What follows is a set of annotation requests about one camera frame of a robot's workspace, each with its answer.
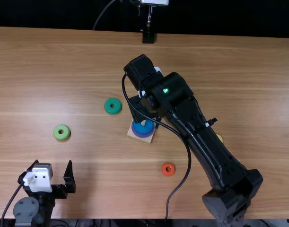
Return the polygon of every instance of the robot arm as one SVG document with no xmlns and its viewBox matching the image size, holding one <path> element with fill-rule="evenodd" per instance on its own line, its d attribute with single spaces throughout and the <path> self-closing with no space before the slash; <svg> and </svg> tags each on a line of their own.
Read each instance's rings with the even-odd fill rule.
<svg viewBox="0 0 289 227">
<path fill-rule="evenodd" d="M 75 193 L 76 185 L 70 160 L 63 179 L 63 184 L 52 184 L 52 165 L 36 160 L 18 178 L 18 183 L 28 194 L 14 206 L 15 227 L 48 227 L 55 199 L 66 199 L 68 193 Z"/>
<path fill-rule="evenodd" d="M 263 178 L 258 170 L 247 170 L 219 140 L 211 126 L 217 119 L 206 120 L 193 92 L 175 72 L 163 77 L 144 54 L 132 60 L 124 71 L 144 97 L 132 97 L 144 114 L 164 117 L 187 141 L 202 165 L 212 189 L 202 200 L 211 214 L 229 226 L 241 225 L 250 200 Z M 136 122 L 144 120 L 131 111 Z"/>
</svg>

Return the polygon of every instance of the wooden table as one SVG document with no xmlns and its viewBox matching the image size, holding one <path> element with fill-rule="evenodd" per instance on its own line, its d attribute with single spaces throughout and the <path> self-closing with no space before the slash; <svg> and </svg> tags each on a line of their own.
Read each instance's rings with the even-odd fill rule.
<svg viewBox="0 0 289 227">
<path fill-rule="evenodd" d="M 264 182 L 246 218 L 289 218 L 289 39 L 141 34 L 0 27 L 0 217 L 35 159 L 53 166 L 63 183 L 69 159 L 75 194 L 57 200 L 54 218 L 163 218 L 169 193 L 187 167 L 179 139 L 159 128 L 151 144 L 126 136 L 131 114 L 123 67 L 146 54 L 164 75 L 180 73 L 228 150 Z M 129 96 L 134 87 L 127 80 Z M 123 105 L 117 115 L 106 99 Z M 53 137 L 70 127 L 66 142 Z M 172 162 L 176 174 L 164 177 Z M 212 218 L 201 196 L 211 189 L 193 156 L 184 186 L 170 202 L 170 218 Z M 21 190 L 16 201 L 26 196 Z"/>
</svg>

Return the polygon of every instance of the cable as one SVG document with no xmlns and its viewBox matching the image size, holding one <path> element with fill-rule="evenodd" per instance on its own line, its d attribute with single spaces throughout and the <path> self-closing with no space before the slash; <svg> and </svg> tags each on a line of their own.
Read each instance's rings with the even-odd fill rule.
<svg viewBox="0 0 289 227">
<path fill-rule="evenodd" d="M 116 0 L 111 0 L 111 1 L 106 5 L 106 7 L 103 9 L 103 11 L 99 14 L 99 16 L 97 17 L 97 19 L 96 19 L 96 21 L 95 21 L 95 24 L 94 24 L 94 26 L 93 26 L 93 28 L 92 28 L 93 31 L 95 30 L 96 25 L 97 25 L 99 19 L 101 18 L 101 16 L 104 14 L 104 12 L 107 10 L 107 8 L 109 8 L 109 6 L 112 5 L 115 1 L 116 1 Z"/>
<path fill-rule="evenodd" d="M 125 84 L 124 84 L 124 81 L 125 81 L 125 78 L 126 78 L 127 74 L 125 73 L 124 76 L 122 77 L 122 91 L 123 91 L 123 95 L 127 101 L 127 103 L 135 110 L 137 111 L 140 115 L 142 115 L 143 117 L 145 117 L 146 119 L 156 123 L 156 124 L 159 124 L 163 127 L 165 127 L 166 129 L 170 130 L 171 132 L 173 132 L 174 134 L 176 134 L 184 143 L 185 147 L 186 147 L 186 151 L 187 151 L 187 156 L 188 156 L 188 165 L 187 165 L 187 170 L 186 170 L 186 173 L 182 179 L 182 181 L 175 187 L 175 189 L 170 193 L 170 195 L 168 196 L 167 198 L 167 201 L 166 201 L 166 215 L 165 215 L 165 220 L 167 219 L 168 217 L 168 206 L 169 206 L 169 201 L 171 199 L 171 197 L 174 195 L 174 193 L 184 184 L 184 182 L 186 181 L 190 171 L 191 171 L 191 167 L 192 167 L 192 155 L 191 155 L 191 151 L 190 151 L 190 147 L 188 146 L 187 142 L 183 140 L 182 136 L 180 135 L 180 133 L 178 133 L 175 129 L 173 129 L 172 127 L 162 123 L 162 122 L 158 122 L 152 118 L 149 118 L 147 117 L 146 115 L 144 115 L 143 113 L 141 113 L 139 110 L 137 110 L 132 104 L 131 102 L 129 101 L 129 97 L 127 96 L 126 94 L 126 91 L 125 91 Z"/>
<path fill-rule="evenodd" d="M 92 219 L 92 222 L 93 222 L 93 227 L 98 227 L 96 224 L 96 219 Z"/>
<path fill-rule="evenodd" d="M 11 199 L 9 200 L 9 202 L 7 203 L 2 216 L 1 216 L 1 222 L 0 222 L 0 227 L 3 227 L 3 221 L 4 221 L 4 216 L 7 213 L 7 210 L 9 209 L 9 206 L 11 205 L 12 201 L 14 200 L 15 196 L 17 195 L 17 193 L 19 192 L 20 188 L 22 187 L 23 182 L 21 182 L 21 184 L 18 186 L 18 188 L 16 189 L 16 191 L 14 192 L 14 194 L 12 195 Z"/>
<path fill-rule="evenodd" d="M 66 221 L 62 221 L 62 220 L 60 220 L 60 219 L 51 219 L 51 221 L 59 221 L 59 222 L 62 222 L 62 223 L 64 223 L 64 224 L 66 224 L 68 227 L 70 227 L 70 225 L 66 222 Z"/>
<path fill-rule="evenodd" d="M 267 224 L 266 221 L 264 221 L 263 219 L 259 219 L 260 221 L 262 221 L 267 227 L 271 227 L 269 224 Z"/>
</svg>

